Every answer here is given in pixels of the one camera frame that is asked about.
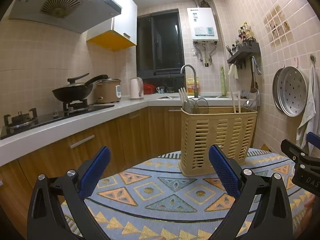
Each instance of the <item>mug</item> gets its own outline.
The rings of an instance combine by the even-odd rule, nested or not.
[[[164,94],[164,87],[157,87],[157,91],[159,94]]]

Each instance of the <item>white cabinet door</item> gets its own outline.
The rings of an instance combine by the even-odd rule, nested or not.
[[[114,17],[113,30],[137,45],[137,5],[133,0],[115,0],[122,7],[121,14]]]

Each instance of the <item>black spice rack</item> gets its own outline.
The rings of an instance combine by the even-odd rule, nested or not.
[[[235,54],[231,56],[227,61],[229,64],[237,62],[243,62],[246,57],[251,53],[260,53],[260,46],[258,42],[250,42],[247,46],[242,46]]]

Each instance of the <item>towel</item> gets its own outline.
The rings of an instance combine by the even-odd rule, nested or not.
[[[232,65],[230,66],[228,75],[231,76],[231,77],[234,77],[235,79],[239,79],[239,78],[238,78],[237,67],[236,67],[235,64],[232,64]]]
[[[310,67],[309,76],[309,88],[308,88],[308,98],[306,108],[302,117],[301,124],[297,129],[297,146],[303,149],[306,153],[311,155],[313,150],[313,145],[311,143],[307,144],[307,134],[308,132],[313,132],[316,135],[320,135],[320,104],[319,104],[319,87],[318,78],[316,75],[316,69],[312,65]]]

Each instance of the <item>round metal tray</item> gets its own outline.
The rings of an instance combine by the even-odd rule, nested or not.
[[[279,79],[279,75],[281,73],[281,71],[283,70],[283,68],[278,69],[278,71],[275,73],[275,76],[273,77],[273,82],[272,82],[272,96],[273,96],[273,101],[275,102],[276,107],[281,111],[281,105],[279,102],[279,97],[278,97],[278,79]]]
[[[277,88],[282,111],[291,117],[301,114],[307,103],[307,83],[302,73],[295,67],[285,67]]]

